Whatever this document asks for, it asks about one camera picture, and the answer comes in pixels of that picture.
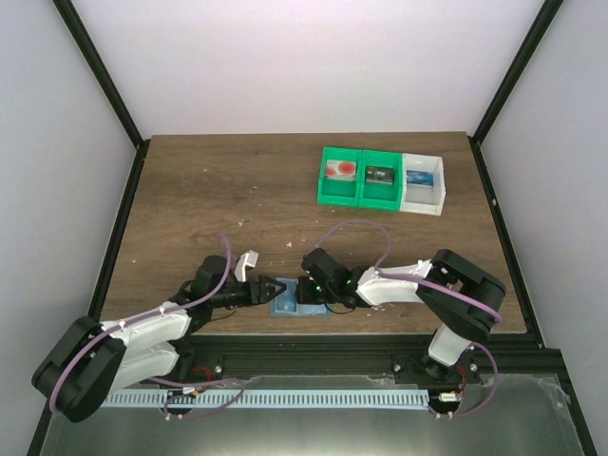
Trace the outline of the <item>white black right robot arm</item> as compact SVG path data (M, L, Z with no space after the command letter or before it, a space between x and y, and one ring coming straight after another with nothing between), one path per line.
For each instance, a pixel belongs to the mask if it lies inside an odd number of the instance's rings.
M297 280L297 303L341 304L349 310L395 303L426 305L441 325L421 356L420 369L435 383L445 382L463 353L475 343L484 343L494 326L503 322L504 284L451 250L405 267L374 264L349 269L316 248L304 256L301 267L305 275Z

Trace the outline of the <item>blue card holder wallet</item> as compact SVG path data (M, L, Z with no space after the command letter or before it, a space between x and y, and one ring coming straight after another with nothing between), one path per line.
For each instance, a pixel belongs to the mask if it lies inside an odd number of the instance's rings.
M286 286L286 291L269 303L270 315L281 317L318 317L330 315L330 312L324 305L301 304L296 302L296 279L278 277L276 280Z

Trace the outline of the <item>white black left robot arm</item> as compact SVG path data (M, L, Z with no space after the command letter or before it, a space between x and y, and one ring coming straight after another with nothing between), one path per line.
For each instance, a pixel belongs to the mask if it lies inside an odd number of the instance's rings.
M214 310L267 304L286 291L269 276L245 276L252 265L246 257L232 267L224 256L209 256L150 311L120 321L76 319L34 371L32 386L73 423L88 418L108 395L141 381L184 387L195 364L186 339L211 321Z

